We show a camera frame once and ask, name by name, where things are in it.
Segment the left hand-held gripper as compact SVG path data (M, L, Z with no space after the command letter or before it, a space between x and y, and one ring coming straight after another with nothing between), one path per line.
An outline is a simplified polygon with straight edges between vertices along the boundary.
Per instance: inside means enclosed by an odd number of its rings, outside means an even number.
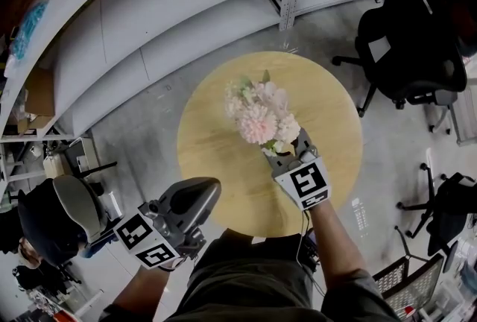
M193 177L172 184L160 198L143 203L114 228L126 251L147 269L173 271L194 260L206 244L200 227L221 194L213 177Z

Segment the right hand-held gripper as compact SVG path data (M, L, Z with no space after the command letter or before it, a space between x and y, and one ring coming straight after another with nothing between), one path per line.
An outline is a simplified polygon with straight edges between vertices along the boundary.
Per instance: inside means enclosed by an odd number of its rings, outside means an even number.
M306 211L329 200L332 187L323 159L303 127L291 144L295 155L290 151L262 153L274 181L301 211Z

